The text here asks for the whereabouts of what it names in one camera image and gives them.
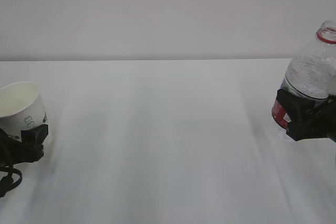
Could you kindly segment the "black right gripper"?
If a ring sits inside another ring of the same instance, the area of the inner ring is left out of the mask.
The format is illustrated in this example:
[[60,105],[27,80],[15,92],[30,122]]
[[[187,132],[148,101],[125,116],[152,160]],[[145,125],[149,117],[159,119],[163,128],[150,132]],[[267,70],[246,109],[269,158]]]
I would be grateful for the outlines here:
[[330,98],[316,101],[279,89],[276,123],[294,141],[329,138],[335,142],[335,103]]

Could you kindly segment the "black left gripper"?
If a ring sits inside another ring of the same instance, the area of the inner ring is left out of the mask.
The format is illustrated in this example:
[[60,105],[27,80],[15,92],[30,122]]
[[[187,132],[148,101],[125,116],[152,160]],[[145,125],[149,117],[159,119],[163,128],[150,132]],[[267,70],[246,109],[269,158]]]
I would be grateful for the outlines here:
[[12,138],[1,130],[1,142],[4,141],[13,164],[34,163],[44,156],[43,142],[48,136],[49,126],[42,124],[38,127],[21,131],[21,141]]

